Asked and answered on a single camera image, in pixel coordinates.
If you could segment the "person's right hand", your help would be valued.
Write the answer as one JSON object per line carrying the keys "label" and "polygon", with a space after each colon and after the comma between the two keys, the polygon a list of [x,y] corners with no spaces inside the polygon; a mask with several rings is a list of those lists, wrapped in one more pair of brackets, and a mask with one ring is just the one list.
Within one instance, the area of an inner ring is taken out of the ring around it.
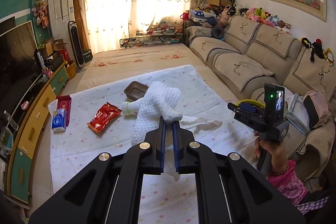
{"label": "person's right hand", "polygon": [[257,158],[261,155],[261,149],[265,149],[271,155],[272,171],[275,173],[282,173],[286,170],[288,165],[288,159],[286,156],[284,141],[279,143],[271,143],[269,141],[263,141],[259,138],[259,133],[254,132],[255,139],[255,156]]}

